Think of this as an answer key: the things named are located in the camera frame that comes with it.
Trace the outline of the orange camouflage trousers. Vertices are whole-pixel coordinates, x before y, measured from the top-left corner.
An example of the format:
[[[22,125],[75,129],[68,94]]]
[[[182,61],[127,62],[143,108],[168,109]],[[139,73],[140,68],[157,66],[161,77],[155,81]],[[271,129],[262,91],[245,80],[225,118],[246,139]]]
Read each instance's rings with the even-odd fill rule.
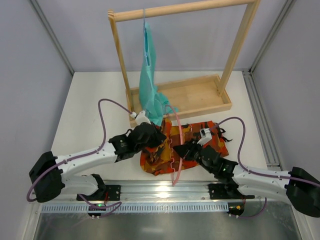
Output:
[[[210,120],[177,126],[165,118],[157,129],[166,139],[157,147],[147,147],[142,150],[141,169],[148,174],[158,176],[198,166],[199,152],[203,148],[198,145],[202,129],[210,129],[211,134],[211,140],[205,143],[204,147],[212,147],[221,157],[228,156],[226,143],[231,140],[224,136],[225,129],[215,125],[216,123]]]

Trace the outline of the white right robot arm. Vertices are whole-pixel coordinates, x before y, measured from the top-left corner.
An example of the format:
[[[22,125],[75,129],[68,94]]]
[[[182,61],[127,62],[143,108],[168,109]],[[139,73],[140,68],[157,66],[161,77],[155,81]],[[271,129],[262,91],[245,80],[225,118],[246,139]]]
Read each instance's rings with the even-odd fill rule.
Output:
[[[309,217],[320,216],[320,182],[300,167],[290,171],[271,171],[240,165],[223,158],[211,146],[195,141],[173,147],[186,161],[196,161],[225,185],[231,198],[260,196],[292,205]]]

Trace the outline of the pink plastic hanger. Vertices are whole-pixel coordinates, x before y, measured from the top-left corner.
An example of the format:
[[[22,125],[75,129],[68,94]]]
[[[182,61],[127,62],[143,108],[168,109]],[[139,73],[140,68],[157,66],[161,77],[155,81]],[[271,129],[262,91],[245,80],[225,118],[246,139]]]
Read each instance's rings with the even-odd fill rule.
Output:
[[[171,180],[172,186],[174,187],[179,181],[180,174],[182,170],[192,169],[197,166],[195,161],[186,161],[181,157],[178,160],[179,155],[175,152],[174,147],[183,145],[185,143],[185,138],[191,139],[189,135],[192,134],[192,125],[191,124],[181,124],[180,118],[176,113],[176,110],[171,105],[166,105],[166,108],[171,108],[175,119],[177,121],[177,126],[172,127],[172,121],[169,118],[169,115],[165,115],[162,120],[162,125],[168,127],[169,143],[168,146],[172,151],[172,156],[170,157],[169,167],[171,169]]]

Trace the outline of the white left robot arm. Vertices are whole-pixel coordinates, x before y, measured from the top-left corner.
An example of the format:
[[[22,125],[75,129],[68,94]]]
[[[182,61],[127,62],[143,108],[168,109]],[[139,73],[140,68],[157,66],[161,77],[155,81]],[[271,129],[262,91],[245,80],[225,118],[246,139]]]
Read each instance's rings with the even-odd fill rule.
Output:
[[[131,159],[145,148],[160,146],[165,140],[166,136],[154,124],[143,122],[104,141],[97,149],[60,156],[47,151],[29,172],[32,185],[27,201],[46,203],[61,194],[85,195],[97,200],[106,192],[102,178],[98,174],[80,176],[80,172]]]

